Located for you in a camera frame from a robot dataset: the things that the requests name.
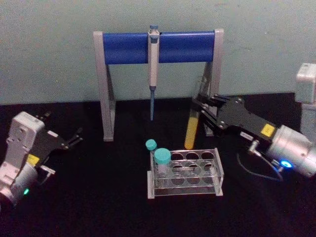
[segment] black table surface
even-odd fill
[[[293,93],[245,95],[246,108],[278,125],[300,127],[300,105]],[[3,236],[316,236],[316,181],[286,170],[284,182],[246,173],[270,171],[245,154],[239,138],[205,137],[199,124],[195,149],[217,147],[225,177],[222,197],[168,196],[147,199],[150,168],[147,139],[170,150],[184,148],[190,99],[117,102],[114,142],[103,142],[98,102],[0,107],[0,157],[12,118],[52,111],[46,128],[68,139],[78,127],[84,141],[71,151],[53,153],[47,166],[56,174],[0,217]]]

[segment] blue pipette holder bar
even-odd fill
[[[159,63],[206,62],[203,76],[210,94],[219,91],[223,54],[222,29],[201,32],[163,32]],[[113,141],[115,99],[110,76],[111,64],[148,63],[147,33],[93,33],[104,141]]]

